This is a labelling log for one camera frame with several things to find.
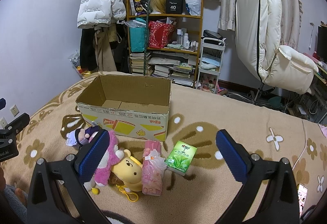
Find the yellow bear plush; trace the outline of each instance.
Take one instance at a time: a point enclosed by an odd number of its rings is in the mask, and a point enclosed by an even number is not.
[[[127,188],[142,191],[142,163],[131,156],[128,149],[124,150],[124,154],[124,158],[111,167],[111,172],[122,180]]]

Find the green tissue package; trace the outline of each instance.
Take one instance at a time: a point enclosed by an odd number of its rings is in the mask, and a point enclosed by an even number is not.
[[[184,176],[196,151],[196,147],[178,141],[166,159],[167,169]]]

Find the open cardboard box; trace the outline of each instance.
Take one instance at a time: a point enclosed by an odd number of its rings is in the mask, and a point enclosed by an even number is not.
[[[118,135],[165,141],[170,93],[169,79],[100,75],[76,103],[90,125],[113,129]]]

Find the teal gift bag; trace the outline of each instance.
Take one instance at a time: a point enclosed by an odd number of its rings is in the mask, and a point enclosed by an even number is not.
[[[143,19],[136,18],[137,21],[146,22]],[[145,40],[147,38],[147,32],[145,27],[132,28],[130,30],[130,51],[131,52],[143,52],[145,46]]]

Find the person's hand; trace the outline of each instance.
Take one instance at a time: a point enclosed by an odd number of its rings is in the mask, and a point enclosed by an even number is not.
[[[0,167],[0,191],[3,191],[5,187],[6,187],[6,180],[4,178],[3,169]],[[15,195],[22,202],[22,204],[26,207],[27,201],[26,201],[26,198],[25,198],[22,190],[19,188],[16,188]]]
[[[3,176],[3,169],[0,167],[0,191],[3,191],[6,187],[6,180]]]

